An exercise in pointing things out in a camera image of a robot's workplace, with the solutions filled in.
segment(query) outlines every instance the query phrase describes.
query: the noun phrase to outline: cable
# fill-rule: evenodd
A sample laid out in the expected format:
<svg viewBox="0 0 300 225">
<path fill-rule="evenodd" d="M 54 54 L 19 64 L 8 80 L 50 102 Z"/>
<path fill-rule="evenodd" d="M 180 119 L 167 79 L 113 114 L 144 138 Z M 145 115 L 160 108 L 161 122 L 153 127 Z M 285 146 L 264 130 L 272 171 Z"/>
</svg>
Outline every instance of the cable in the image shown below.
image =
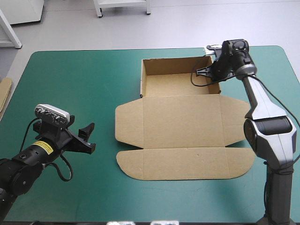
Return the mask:
<svg viewBox="0 0 300 225">
<path fill-rule="evenodd" d="M 31 126 L 31 124 L 32 124 L 34 121 L 36 121 L 36 120 L 39 120 L 39 118 L 35 118 L 35 119 L 33 119 L 33 120 L 32 120 L 32 121 L 30 121 L 30 123 L 28 124 L 28 126 L 27 126 L 27 129 L 26 129 L 26 132 L 25 132 L 25 135 L 24 135 L 24 138 L 23 138 L 23 142 L 22 142 L 22 145 L 21 145 L 21 147 L 20 147 L 20 151 L 19 151 L 19 152 L 21 152 L 21 151 L 22 151 L 22 149 L 23 149 L 23 146 L 24 146 L 24 143 L 25 143 L 25 140 L 26 140 L 27 134 L 28 134 L 28 130 L 29 130 L 29 128 L 30 128 L 30 126 Z"/>
<path fill-rule="evenodd" d="M 56 169 L 57 174 L 58 174 L 58 176 L 60 177 L 60 179 L 61 179 L 62 181 L 64 181 L 64 182 L 68 182 L 68 181 L 70 181 L 70 180 L 73 178 L 73 169 L 72 169 L 72 167 L 71 167 L 71 164 L 67 161 L 67 159 L 66 159 L 62 154 L 60 155 L 60 157 L 61 157 L 62 161 L 64 161 L 65 164 L 67 165 L 67 167 L 69 168 L 69 171 L 70 171 L 70 177 L 69 177 L 69 178 L 65 178 L 65 177 L 62 175 L 62 173 L 61 173 L 61 171 L 60 171 L 60 168 L 58 167 L 58 165 L 57 165 L 56 163 L 46 163 L 45 165 L 53 166 L 53 167 Z"/>
</svg>

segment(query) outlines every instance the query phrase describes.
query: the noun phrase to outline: white cabinet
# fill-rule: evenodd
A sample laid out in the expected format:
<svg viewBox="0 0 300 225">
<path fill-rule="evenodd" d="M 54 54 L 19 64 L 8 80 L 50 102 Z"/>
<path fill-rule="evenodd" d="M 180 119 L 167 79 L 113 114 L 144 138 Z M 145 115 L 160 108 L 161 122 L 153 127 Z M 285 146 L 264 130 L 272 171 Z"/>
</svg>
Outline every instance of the white cabinet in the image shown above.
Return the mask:
<svg viewBox="0 0 300 225">
<path fill-rule="evenodd" d="M 0 9 L 10 24 L 41 20 L 44 0 L 0 0 Z"/>
<path fill-rule="evenodd" d="M 145 6 L 151 14 L 151 0 L 94 0 L 97 16 L 102 17 L 102 8 Z"/>
</svg>

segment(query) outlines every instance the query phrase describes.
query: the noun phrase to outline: yellow label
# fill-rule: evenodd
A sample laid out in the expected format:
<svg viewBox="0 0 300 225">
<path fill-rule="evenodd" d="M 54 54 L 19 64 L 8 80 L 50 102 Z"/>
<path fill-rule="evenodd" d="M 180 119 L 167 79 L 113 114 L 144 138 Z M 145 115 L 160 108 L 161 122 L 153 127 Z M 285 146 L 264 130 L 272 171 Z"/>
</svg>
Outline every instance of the yellow label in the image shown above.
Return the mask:
<svg viewBox="0 0 300 225">
<path fill-rule="evenodd" d="M 46 142 L 43 141 L 37 141 L 34 142 L 33 145 L 37 145 L 39 147 L 41 147 L 42 149 L 44 149 L 48 155 L 50 155 L 53 152 L 53 148 Z"/>
</svg>

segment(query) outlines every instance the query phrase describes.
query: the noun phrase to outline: cardboard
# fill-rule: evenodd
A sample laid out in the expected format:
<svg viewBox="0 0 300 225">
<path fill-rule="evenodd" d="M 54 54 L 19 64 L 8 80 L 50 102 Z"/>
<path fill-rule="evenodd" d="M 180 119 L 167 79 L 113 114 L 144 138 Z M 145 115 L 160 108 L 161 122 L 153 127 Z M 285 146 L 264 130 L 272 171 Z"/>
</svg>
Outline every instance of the cardboard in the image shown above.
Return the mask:
<svg viewBox="0 0 300 225">
<path fill-rule="evenodd" d="M 190 82 L 193 68 L 210 64 L 210 57 L 142 61 L 142 98 L 116 108 L 116 139 L 143 148 L 117 154 L 124 173 L 139 180 L 229 179 L 250 169 L 251 149 L 226 148 L 245 139 L 248 103 L 221 96 L 218 84 Z"/>
<path fill-rule="evenodd" d="M 117 162 L 138 180 L 197 180 L 239 177 L 254 158 L 246 148 L 178 148 L 121 151 Z"/>
<path fill-rule="evenodd" d="M 12 85 L 12 79 L 7 77 L 3 78 L 3 80 L 0 82 L 0 112 L 4 107 L 11 85 Z"/>
</svg>

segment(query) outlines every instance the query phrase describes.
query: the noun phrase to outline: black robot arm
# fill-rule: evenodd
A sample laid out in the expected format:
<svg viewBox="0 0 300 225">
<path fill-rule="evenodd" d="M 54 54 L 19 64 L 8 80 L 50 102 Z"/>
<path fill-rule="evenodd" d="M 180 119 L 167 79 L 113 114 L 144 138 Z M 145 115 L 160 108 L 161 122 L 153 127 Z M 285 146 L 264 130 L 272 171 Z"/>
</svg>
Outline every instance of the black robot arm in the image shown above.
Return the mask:
<svg viewBox="0 0 300 225">
<path fill-rule="evenodd" d="M 37 105 L 35 114 L 41 121 L 33 125 L 33 130 L 38 133 L 37 141 L 22 150 L 12 159 L 0 159 L 0 224 L 5 219 L 17 196 L 27 193 L 34 181 L 49 165 L 56 167 L 63 181 L 72 178 L 73 171 L 62 153 L 75 151 L 91 154 L 96 144 L 88 143 L 94 123 L 80 129 L 75 135 L 68 127 L 75 117 L 68 112 L 51 105 Z M 70 178 L 64 178 L 59 168 L 53 163 L 61 157 L 70 169 Z"/>
</svg>

